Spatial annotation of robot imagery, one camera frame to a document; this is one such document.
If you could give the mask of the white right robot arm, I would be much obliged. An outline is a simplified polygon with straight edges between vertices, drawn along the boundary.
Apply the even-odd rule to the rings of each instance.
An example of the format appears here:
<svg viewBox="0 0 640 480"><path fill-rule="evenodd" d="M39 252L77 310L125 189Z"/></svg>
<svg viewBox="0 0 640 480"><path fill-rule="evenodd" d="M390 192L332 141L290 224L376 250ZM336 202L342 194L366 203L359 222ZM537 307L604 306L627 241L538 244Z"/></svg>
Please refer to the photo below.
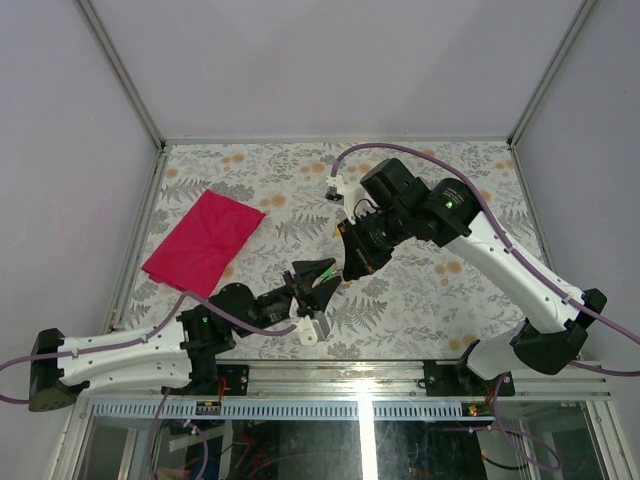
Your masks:
<svg viewBox="0 0 640 480"><path fill-rule="evenodd" d="M520 308L516 327L473 342L456 366L456 382L478 394L502 374L529 368L556 375L578 355L595 314L606 305L597 289L582 291L522 253L491 222L469 186L445 178L429 188L396 158L368 172L359 185L327 179L327 196L347 215L338 225L345 250L343 277L355 281L381 270L394 249L415 238L444 247L471 264Z"/></svg>

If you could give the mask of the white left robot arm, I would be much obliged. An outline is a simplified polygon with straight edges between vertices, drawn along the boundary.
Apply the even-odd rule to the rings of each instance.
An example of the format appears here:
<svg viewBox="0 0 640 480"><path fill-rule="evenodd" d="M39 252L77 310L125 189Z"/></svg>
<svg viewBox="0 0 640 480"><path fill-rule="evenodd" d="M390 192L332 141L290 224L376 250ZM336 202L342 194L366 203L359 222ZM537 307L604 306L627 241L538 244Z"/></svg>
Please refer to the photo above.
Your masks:
<svg viewBox="0 0 640 480"><path fill-rule="evenodd" d="M326 309L341 284L331 272L335 262L296 261L282 286L262 295L229 283L191 309L175 305L157 325L86 337L42 330L32 348L28 408L54 411L81 396L125 391L222 391L216 358L233 350L237 339L294 333L314 345L326 338Z"/></svg>

